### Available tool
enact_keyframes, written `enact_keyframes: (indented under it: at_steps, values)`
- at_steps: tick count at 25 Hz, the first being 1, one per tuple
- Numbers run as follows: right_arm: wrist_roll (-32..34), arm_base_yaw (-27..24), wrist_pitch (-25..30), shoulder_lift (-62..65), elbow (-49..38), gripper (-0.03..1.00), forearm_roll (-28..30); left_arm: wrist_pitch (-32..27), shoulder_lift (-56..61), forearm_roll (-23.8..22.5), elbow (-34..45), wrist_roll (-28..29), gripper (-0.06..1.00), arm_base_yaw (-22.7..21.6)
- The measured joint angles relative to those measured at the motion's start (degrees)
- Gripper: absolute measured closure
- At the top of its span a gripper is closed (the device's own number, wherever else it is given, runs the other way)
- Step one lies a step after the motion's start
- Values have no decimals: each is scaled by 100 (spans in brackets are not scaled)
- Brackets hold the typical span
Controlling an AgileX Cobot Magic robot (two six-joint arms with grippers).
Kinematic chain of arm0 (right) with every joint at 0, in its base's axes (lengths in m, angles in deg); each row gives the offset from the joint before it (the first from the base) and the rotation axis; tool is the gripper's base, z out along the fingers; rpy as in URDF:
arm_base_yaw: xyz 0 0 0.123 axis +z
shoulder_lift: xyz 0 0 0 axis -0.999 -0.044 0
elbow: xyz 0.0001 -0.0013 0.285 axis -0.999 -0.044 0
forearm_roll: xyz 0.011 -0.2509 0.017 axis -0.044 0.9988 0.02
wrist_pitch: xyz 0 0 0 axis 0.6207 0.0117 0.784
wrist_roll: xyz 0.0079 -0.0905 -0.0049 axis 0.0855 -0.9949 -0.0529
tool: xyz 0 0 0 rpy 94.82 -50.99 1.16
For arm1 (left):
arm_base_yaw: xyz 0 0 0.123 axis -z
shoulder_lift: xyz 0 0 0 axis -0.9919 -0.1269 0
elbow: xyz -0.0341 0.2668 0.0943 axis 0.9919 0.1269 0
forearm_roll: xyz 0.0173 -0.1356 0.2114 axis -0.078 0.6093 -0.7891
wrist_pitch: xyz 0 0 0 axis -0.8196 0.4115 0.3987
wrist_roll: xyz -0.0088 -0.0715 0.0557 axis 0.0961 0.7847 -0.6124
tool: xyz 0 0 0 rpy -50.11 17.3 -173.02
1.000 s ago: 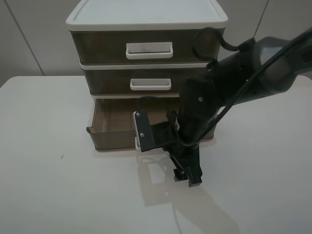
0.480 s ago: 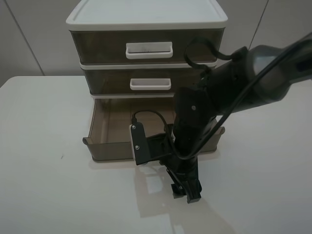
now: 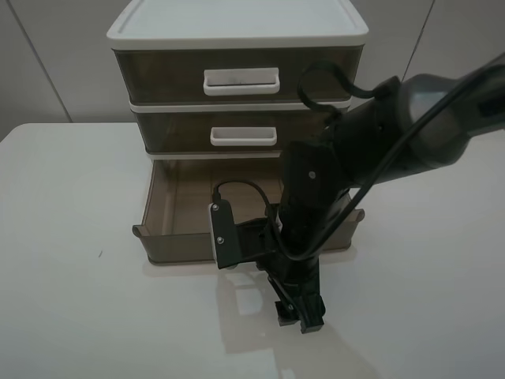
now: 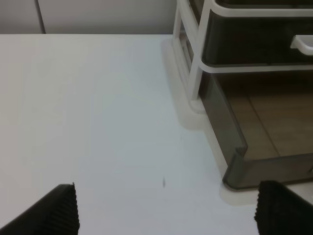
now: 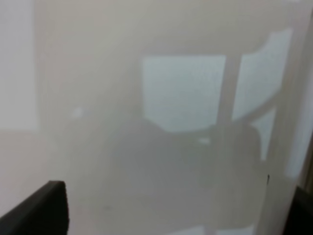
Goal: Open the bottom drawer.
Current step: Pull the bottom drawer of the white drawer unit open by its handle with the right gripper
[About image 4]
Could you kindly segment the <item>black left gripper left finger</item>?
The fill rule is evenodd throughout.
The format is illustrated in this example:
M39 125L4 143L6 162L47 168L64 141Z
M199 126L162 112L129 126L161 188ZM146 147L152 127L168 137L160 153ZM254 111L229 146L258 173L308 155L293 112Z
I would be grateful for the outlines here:
M60 184L0 229L2 235L77 235L75 184Z

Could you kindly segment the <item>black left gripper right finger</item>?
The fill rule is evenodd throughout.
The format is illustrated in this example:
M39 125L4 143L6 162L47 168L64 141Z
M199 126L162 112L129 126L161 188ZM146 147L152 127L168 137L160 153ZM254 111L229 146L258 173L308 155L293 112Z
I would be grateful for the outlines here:
M259 184L254 219L260 235L313 233L313 205L276 181Z

